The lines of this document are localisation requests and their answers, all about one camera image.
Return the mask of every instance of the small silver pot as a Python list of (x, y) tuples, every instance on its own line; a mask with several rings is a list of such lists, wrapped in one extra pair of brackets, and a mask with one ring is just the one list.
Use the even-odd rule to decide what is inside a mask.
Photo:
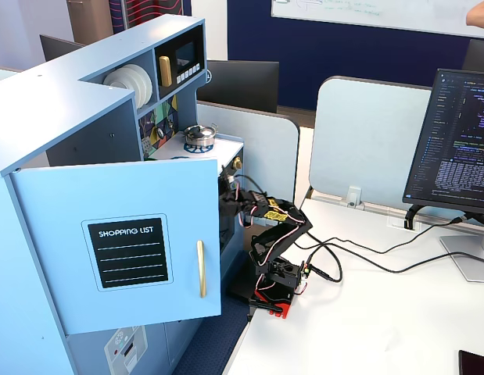
[(216, 134), (216, 127), (193, 125), (185, 130), (186, 144), (198, 147), (212, 146), (215, 141)]

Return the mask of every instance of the robotic arm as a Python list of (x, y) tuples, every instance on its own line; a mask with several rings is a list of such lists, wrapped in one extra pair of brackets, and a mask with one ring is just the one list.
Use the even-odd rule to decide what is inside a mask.
[(236, 185), (231, 189), (230, 178), (226, 172), (219, 177), (220, 214), (238, 215), (240, 224), (242, 214), (277, 221), (278, 225), (264, 231), (252, 239), (249, 256), (256, 267), (259, 279), (249, 304), (270, 310), (276, 316), (285, 318), (289, 311), (295, 289), (301, 284), (301, 278), (307, 278), (309, 270), (305, 262), (300, 266), (281, 257), (302, 234), (312, 225), (304, 213), (291, 202), (255, 191), (244, 191)]

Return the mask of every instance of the toy stove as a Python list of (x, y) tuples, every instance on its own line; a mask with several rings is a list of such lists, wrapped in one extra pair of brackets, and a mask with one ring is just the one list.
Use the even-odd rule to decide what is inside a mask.
[(217, 172), (220, 173), (222, 166), (228, 167), (232, 165), (234, 158), (238, 156), (242, 148), (243, 142), (239, 138), (223, 134), (216, 136), (213, 146), (190, 146), (185, 144), (185, 136), (182, 132), (179, 132), (165, 145), (152, 153), (149, 159), (216, 159)]

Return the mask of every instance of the stack of plates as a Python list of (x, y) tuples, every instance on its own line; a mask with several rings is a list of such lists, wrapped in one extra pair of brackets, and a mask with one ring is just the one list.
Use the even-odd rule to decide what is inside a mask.
[(102, 84), (114, 88), (126, 88), (135, 91), (135, 105), (141, 108), (149, 102), (153, 87), (151, 79), (144, 69), (139, 65), (127, 64), (114, 70), (106, 76)]

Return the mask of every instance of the smartphone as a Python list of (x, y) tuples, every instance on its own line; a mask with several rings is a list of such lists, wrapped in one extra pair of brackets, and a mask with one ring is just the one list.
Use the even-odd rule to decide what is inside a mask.
[(459, 351), (459, 374), (460, 375), (484, 375), (484, 357)]

